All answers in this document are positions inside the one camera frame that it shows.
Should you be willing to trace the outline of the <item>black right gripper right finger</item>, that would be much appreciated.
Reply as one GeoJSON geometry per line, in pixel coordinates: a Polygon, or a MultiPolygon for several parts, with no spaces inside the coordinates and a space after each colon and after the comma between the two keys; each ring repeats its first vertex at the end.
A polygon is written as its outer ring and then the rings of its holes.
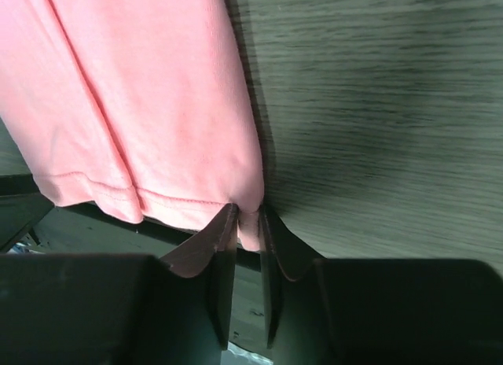
{"type": "Polygon", "coordinates": [[[499,364],[502,279],[467,259],[327,258],[259,213],[276,364],[499,364]]]}

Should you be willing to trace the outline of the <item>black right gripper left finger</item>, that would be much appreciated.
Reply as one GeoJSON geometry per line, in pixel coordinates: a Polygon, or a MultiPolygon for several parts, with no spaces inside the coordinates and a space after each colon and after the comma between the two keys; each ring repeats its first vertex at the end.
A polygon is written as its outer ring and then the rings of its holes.
{"type": "Polygon", "coordinates": [[[217,364],[229,340],[236,205],[162,257],[4,255],[4,364],[217,364]]]}

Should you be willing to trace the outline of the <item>pink t shirt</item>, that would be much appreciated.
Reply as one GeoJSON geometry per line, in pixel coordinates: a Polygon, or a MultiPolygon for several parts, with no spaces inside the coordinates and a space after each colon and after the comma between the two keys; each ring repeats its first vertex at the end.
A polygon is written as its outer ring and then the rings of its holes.
{"type": "Polygon", "coordinates": [[[259,136],[225,0],[1,0],[1,118],[40,191],[259,248],[259,136]]]}

